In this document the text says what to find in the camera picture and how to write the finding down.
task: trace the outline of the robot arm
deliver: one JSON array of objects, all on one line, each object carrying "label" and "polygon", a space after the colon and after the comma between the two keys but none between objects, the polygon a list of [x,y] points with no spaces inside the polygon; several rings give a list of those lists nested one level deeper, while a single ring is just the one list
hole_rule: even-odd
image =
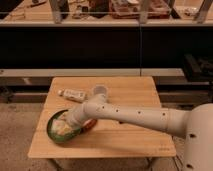
[{"label": "robot arm", "polygon": [[67,115],[73,126],[89,119],[117,120],[186,138],[183,171],[213,170],[213,104],[192,111],[122,107],[107,103],[106,93],[97,93]]},{"label": "robot arm", "polygon": [[179,137],[186,136],[188,111],[168,108],[127,107],[106,103],[104,94],[97,94],[71,111],[67,122],[83,125],[89,119],[111,119],[150,128]]}]

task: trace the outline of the wooden table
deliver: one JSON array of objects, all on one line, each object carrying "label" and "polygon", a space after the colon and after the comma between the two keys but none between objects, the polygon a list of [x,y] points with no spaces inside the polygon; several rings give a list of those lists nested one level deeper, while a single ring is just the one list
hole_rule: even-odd
[{"label": "wooden table", "polygon": [[170,135],[157,131],[99,120],[89,132],[57,145],[47,136],[50,117],[78,103],[57,95],[59,89],[84,90],[91,95],[96,84],[108,87],[109,102],[118,105],[160,107],[151,77],[58,77],[54,78],[28,153],[30,158],[122,158],[175,156]]}]

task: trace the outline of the floor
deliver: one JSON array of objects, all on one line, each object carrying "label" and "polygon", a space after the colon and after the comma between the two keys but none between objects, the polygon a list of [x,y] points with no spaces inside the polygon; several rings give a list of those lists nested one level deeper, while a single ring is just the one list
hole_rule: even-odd
[{"label": "floor", "polygon": [[[43,103],[0,103],[0,170],[56,170],[47,160],[29,159],[27,157],[42,106]],[[184,141],[177,138],[174,141],[178,155],[182,159]],[[141,171],[147,165],[146,159],[64,159],[57,162],[66,170],[72,171]],[[177,168],[172,158],[161,158],[152,170],[176,171]]]}]

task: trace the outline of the food package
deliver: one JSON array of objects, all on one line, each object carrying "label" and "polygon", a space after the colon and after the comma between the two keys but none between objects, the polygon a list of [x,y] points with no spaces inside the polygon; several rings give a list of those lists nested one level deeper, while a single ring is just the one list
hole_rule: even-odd
[{"label": "food package", "polygon": [[[110,0],[109,11],[113,18],[139,18],[140,0]],[[164,0],[151,0],[148,18],[169,18],[171,8]]]}]

